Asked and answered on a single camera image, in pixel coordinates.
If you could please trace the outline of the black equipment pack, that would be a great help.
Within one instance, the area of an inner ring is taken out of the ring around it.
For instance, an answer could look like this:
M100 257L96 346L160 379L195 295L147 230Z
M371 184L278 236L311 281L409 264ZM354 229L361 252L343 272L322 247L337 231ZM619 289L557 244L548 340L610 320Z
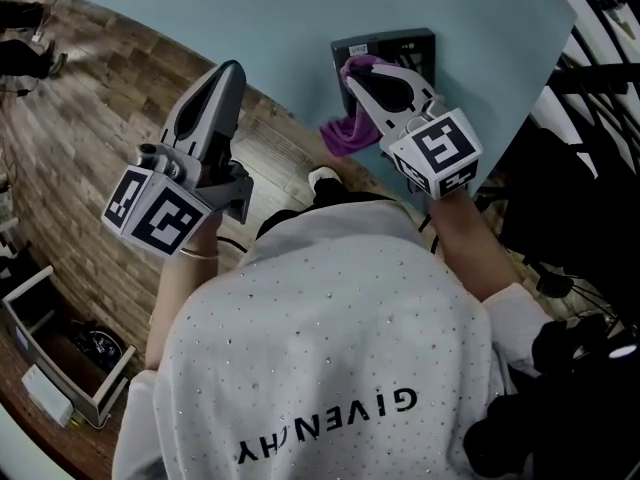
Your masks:
M536 378L517 373L463 446L484 478L640 480L640 329L611 336L601 315L545 324Z

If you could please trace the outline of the white paper box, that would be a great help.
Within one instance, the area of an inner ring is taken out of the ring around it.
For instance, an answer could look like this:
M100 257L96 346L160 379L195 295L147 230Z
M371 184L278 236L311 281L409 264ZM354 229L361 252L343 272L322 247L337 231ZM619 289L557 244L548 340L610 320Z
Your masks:
M60 427L69 423L73 413L71 401L36 365L23 375L22 384L30 400Z

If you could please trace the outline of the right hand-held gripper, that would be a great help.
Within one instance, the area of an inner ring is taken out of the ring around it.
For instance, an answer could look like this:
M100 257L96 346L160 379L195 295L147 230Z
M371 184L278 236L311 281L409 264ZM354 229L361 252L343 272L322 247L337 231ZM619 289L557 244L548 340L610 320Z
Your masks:
M410 106L436 95L418 72L399 66L374 66L372 76L349 76L347 86L382 134L399 126ZM432 98L396 132L381 139L397 170L438 200L470 183L483 148L464 113Z

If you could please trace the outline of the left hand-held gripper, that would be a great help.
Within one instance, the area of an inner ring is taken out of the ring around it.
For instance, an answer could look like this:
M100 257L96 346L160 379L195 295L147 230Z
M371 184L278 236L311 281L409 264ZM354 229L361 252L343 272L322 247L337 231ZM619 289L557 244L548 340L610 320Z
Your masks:
M217 170L200 162L229 146L245 87L244 69L230 60L182 94L164 124L165 145L140 145L106 204L101 220L112 233L157 256L174 256L213 214L246 221L254 186L248 172L234 160Z

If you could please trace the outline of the person's white dotted shirt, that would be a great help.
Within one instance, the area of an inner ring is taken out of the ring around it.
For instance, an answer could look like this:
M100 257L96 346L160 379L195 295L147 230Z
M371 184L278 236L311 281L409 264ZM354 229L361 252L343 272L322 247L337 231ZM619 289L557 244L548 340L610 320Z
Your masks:
M479 301L389 201L304 213L198 288L130 383L113 480L476 480L466 431L549 322Z

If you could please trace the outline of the black round device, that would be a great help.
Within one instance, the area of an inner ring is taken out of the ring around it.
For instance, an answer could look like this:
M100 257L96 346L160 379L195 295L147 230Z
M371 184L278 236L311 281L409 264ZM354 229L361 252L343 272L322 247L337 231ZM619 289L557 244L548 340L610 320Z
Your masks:
M124 354L124 342L96 321L69 323L68 337L96 366L109 373Z

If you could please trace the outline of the light blue white-legged table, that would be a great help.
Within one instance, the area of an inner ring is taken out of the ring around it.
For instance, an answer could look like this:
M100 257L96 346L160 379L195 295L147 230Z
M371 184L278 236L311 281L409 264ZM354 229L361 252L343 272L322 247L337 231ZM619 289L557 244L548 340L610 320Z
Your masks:
M567 0L87 0L220 63L317 129L344 107L330 45L427 28L435 86L461 108L484 153L479 187L539 98L576 21Z

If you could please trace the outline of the person's white shoe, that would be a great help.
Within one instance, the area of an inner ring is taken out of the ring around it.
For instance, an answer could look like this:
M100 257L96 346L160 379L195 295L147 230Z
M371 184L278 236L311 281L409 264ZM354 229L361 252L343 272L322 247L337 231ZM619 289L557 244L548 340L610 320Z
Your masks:
M313 193L316 193L316 185L322 180L334 180L342 185L342 180L336 171L327 166L318 167L308 174L308 184Z

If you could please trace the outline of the person's black trousers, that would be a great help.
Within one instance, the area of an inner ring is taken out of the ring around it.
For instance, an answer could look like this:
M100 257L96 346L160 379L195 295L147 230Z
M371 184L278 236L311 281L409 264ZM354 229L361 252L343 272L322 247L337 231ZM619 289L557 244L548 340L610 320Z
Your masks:
M312 189L315 192L315 196L311 206L301 211L290 209L279 210L264 221L259 231L257 232L255 239L261 238L265 233L267 233L276 225L309 211L340 204L352 204L371 201L393 202L393 199L378 194L350 191L342 184L341 181L334 178L326 178L321 179L318 182L314 182L312 184Z

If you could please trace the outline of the white frame desk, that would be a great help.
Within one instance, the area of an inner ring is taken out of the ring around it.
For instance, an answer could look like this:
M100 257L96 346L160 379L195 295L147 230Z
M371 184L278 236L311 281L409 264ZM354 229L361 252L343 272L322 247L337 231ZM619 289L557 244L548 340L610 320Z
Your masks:
M104 426L111 409L128 384L125 369L136 348L124 344L124 354L105 373L69 339L70 308L57 292L47 266L0 298L6 328L19 353L36 365L95 428Z

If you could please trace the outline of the person's right forearm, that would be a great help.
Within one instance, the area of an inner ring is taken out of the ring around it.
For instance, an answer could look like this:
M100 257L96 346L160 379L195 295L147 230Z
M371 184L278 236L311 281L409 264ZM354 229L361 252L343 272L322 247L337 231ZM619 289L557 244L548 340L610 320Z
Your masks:
M465 188L429 202L446 264L479 301L519 282L508 254Z

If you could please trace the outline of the person's left forearm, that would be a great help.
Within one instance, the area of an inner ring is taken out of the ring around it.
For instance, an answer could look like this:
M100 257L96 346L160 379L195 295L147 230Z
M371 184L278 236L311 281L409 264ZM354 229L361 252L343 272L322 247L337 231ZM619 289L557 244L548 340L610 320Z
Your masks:
M221 214L209 216L184 248L203 255L219 254L217 232L221 223ZM150 319L144 361L146 370L158 369L171 327L187 299L217 274L218 259L202 261L178 253L164 262Z

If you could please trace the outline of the black metal railing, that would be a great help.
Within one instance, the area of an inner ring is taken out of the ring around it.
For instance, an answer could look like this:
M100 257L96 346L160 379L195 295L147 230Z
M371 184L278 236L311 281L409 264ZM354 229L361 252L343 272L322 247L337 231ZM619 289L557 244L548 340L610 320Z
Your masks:
M640 176L640 0L566 0L576 14L545 96L586 119Z

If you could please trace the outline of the purple cloth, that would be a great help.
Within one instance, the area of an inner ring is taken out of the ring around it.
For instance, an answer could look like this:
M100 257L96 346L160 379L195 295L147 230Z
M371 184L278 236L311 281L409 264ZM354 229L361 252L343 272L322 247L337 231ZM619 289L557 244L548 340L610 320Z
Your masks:
M371 73L371 68L375 65L389 65L389 62L375 55L362 54L350 57L340 68L341 89L350 105L348 115L331 119L320 127L321 137L336 157L360 151L380 140L381 133L377 126L347 86L349 76L364 74L364 81L384 103L390 103L393 100L391 90L394 82L384 81Z

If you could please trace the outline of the black office chair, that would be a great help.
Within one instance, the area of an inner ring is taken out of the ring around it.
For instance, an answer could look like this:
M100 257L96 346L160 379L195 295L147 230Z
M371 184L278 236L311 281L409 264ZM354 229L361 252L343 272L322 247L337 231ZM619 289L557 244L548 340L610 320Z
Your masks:
M640 177L593 128L568 144L525 124L504 156L502 243L588 281L623 319L640 319Z

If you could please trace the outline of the brown wooden desk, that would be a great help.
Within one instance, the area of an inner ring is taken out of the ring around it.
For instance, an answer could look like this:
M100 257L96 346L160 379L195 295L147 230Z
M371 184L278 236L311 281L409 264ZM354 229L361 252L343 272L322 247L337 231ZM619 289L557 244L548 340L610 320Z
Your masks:
M0 404L17 419L45 455L78 480L111 480L115 425L96 430L88 424L60 427L29 400L21 382L28 365L0 335Z

